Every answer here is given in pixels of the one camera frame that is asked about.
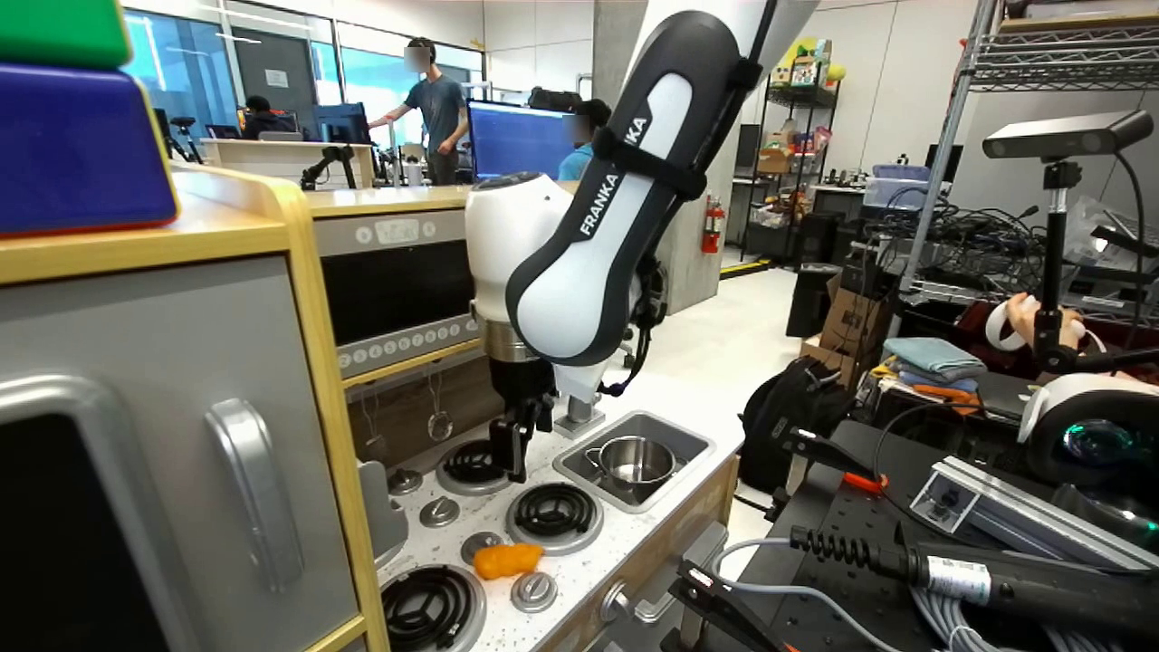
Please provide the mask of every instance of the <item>desk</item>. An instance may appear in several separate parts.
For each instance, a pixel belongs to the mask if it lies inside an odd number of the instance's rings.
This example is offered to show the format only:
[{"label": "desk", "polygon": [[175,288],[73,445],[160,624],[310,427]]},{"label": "desk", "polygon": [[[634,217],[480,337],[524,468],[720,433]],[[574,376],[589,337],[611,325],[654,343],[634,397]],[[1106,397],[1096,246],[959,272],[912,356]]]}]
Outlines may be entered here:
[{"label": "desk", "polygon": [[[329,143],[247,143],[247,137],[204,137],[200,143],[206,168],[228,168],[265,178],[299,182],[303,168],[322,160]],[[352,176],[358,189],[374,189],[374,151],[370,147],[352,147]],[[318,178],[322,189],[347,189],[339,164],[329,164]]]}]

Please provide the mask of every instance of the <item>stainless steel sink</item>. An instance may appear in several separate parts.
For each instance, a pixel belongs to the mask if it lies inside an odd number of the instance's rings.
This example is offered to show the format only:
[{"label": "stainless steel sink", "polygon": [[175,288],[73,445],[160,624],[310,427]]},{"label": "stainless steel sink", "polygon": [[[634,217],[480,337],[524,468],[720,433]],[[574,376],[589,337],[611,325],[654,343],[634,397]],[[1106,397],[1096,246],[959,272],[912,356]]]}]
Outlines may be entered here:
[{"label": "stainless steel sink", "polygon": [[[640,436],[648,441],[658,441],[662,450],[669,450],[677,456],[677,473],[667,483],[648,487],[648,490],[640,490],[640,487],[627,490],[620,483],[601,483],[597,450],[620,436]],[[648,510],[662,496],[662,490],[705,450],[711,450],[711,441],[704,441],[673,426],[662,426],[648,415],[634,415],[634,418],[624,418],[620,426],[611,426],[592,441],[582,441],[578,450],[570,450],[565,456],[559,456],[555,473],[561,473],[565,477],[578,483],[582,490],[611,500],[624,510]]]}]

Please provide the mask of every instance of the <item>green object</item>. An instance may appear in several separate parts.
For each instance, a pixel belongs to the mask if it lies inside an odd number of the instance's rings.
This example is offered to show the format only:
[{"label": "green object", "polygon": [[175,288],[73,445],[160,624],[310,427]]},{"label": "green object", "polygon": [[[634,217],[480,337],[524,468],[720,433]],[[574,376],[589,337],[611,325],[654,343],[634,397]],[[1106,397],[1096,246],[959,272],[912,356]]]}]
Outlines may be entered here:
[{"label": "green object", "polygon": [[0,61],[118,71],[130,61],[118,0],[5,0]]}]

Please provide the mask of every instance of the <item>plastic bin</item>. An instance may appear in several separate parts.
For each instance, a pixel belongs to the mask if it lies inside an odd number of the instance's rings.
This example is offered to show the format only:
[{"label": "plastic bin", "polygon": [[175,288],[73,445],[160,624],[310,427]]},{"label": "plastic bin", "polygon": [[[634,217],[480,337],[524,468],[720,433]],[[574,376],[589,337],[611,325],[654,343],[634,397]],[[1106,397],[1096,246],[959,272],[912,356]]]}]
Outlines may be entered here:
[{"label": "plastic bin", "polygon": [[0,61],[118,71],[130,61],[123,13],[114,0],[11,0]]},{"label": "plastic bin", "polygon": [[176,215],[151,109],[123,72],[0,67],[0,236]]}]

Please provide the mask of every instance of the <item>cabinet door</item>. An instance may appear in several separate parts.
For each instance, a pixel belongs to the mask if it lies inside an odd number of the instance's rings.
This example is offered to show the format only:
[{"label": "cabinet door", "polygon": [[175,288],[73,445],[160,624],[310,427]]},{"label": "cabinet door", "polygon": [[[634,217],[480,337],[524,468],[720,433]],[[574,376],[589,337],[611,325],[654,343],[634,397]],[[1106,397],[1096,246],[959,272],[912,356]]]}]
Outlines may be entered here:
[{"label": "cabinet door", "polygon": [[303,648],[358,615],[281,259],[0,290],[0,370],[118,397],[210,648]]}]

